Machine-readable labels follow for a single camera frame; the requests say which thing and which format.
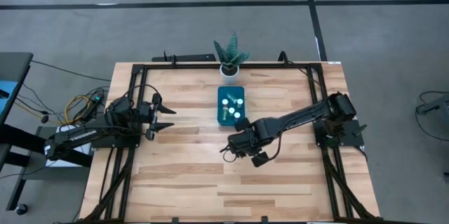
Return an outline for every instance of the teal tray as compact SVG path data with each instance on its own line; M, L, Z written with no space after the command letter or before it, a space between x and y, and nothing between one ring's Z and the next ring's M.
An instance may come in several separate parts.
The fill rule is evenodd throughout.
M221 86L218 87L218 99L217 99L217 107L218 107L218 113L217 113L217 120L218 123L221 126L234 126L237 121L240 121L242 119L246 118L245 115L245 90L242 86ZM226 120L224 120L224 105L222 104L222 100L226 99L228 100L227 108L234 108L235 112L240 113L240 118L235 119L234 115L230 115L229 112L227 112ZM238 107L237 103L234 102L235 100L242 99L243 104Z

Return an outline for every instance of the blue container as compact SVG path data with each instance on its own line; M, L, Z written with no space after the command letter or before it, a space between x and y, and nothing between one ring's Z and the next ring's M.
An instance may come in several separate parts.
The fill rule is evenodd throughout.
M218 87L218 112L217 120L221 126L234 126L237 121L245 119L245 90L242 86L221 86ZM243 104L237 103L238 99L243 100ZM223 105L223 100L227 100L227 105ZM234 108L235 112L240 113L238 119L234 118L234 114L229 109Z

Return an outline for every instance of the black floor stripe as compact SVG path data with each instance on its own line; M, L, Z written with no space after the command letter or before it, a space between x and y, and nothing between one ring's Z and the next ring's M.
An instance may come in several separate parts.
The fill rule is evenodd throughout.
M323 35L321 34L320 21L318 19L318 13L316 12L315 0L307 0L309 2L309 10L311 23L314 27L315 38L318 46L319 57L321 61L327 61L326 49L324 48Z
M58 5L7 5L0 10L76 10L76 9L120 9L120 8L186 8L229 6L307 6L307 1L207 1L173 3L129 3L129 4L58 4Z
M449 0L349 0L315 1L316 6L390 6L449 4Z

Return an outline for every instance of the green plant leaf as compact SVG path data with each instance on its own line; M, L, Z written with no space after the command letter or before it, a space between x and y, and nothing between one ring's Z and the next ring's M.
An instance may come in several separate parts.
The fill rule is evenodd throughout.
M220 59L220 62L229 62L227 59L226 52L222 49L222 47L219 45L219 43L216 41L213 41L213 45L215 47L215 51L217 51L218 58Z
M231 39L229 40L229 44L227 44L226 52L228 57L228 60L231 61L237 55L239 54L238 48L237 48L237 34L233 33L231 36Z
M236 58L232 59L232 64L234 66L239 66L240 64L242 64L244 61L246 61L248 58L250 57L249 52L243 52L241 53L239 56L237 56Z

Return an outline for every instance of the potted plant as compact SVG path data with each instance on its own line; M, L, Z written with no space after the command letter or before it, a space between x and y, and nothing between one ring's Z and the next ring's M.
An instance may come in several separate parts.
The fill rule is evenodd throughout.
M220 66L220 74L224 82L227 84L234 83L239 75L240 64L250 57L249 52L239 53L236 33L232 34L226 50L216 41L213 41L213 45L222 63Z

